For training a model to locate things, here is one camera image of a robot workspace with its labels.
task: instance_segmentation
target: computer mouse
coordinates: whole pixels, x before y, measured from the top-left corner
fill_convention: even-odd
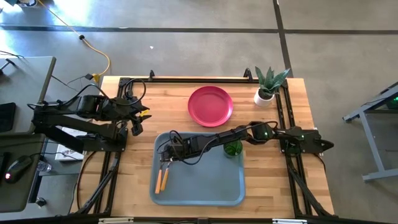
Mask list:
[[[30,167],[33,160],[29,156],[21,156],[8,167],[4,180],[9,184],[16,183]]]

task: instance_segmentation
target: gray floor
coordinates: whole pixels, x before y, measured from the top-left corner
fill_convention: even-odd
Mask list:
[[[90,27],[223,27],[275,29],[271,0],[219,1],[46,1],[67,22]],[[397,1],[280,0],[286,29],[398,29]],[[3,25],[62,25],[41,7],[5,8]],[[112,60],[107,75],[241,76],[246,67],[284,68],[278,34],[84,33]],[[305,79],[316,126],[335,143],[325,153],[328,183],[337,215],[396,223],[398,177],[369,184],[362,174],[376,171],[360,122],[341,117],[397,81],[397,35],[286,35],[294,77]],[[53,55],[54,75],[69,81],[100,72],[105,59],[86,48],[72,32],[0,30],[0,49],[25,56]],[[79,88],[80,83],[72,84]],[[73,90],[51,81],[51,90]],[[397,160],[388,161],[397,167]],[[41,210],[0,214],[0,220],[67,213],[75,179],[46,177],[51,200]]]

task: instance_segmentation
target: plastic tray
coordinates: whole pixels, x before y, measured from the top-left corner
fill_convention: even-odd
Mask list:
[[[213,133],[180,134],[183,138],[187,138],[195,134]],[[153,202],[159,205],[237,206],[243,201],[245,195],[243,154],[227,158],[223,146],[214,147],[204,153],[201,161],[194,166],[182,162],[171,163],[165,190],[155,194],[160,167],[160,154],[155,150],[168,139],[169,133],[162,133],[155,140],[149,189]],[[197,159],[197,157],[187,159],[187,162],[195,162]]]

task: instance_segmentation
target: wooden table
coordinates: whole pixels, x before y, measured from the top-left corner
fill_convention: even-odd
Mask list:
[[[104,77],[102,89],[115,97],[121,77]],[[304,80],[288,79],[290,98],[297,126],[314,127]],[[155,138],[166,131],[220,132],[250,121],[278,121],[277,104],[260,108],[253,102],[258,85],[214,84],[226,90],[233,99],[233,113],[229,121],[217,128],[205,128],[194,122],[188,111],[189,96],[202,83],[147,83],[147,93],[142,104],[150,108],[151,118],[143,122],[144,132],[137,137],[129,134],[127,148],[122,153],[113,201],[113,217],[212,217],[212,218],[287,218],[294,217],[292,198],[285,157],[280,153],[279,142],[272,140],[264,146],[244,145],[244,175],[246,197],[237,207],[161,206],[149,197],[150,170]],[[134,95],[140,96],[142,84],[135,83]],[[282,93],[282,106],[285,100]],[[98,185],[103,153],[89,161],[80,185],[81,204]],[[333,213],[330,193],[322,163],[311,154],[303,154],[308,188],[326,211]],[[300,208],[304,211],[303,197],[298,190]],[[103,206],[107,199],[104,193]]]

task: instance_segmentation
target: pink plate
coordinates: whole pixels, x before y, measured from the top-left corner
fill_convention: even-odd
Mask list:
[[[205,127],[224,124],[232,114],[232,99],[223,89],[204,86],[194,91],[188,100],[192,119]]]

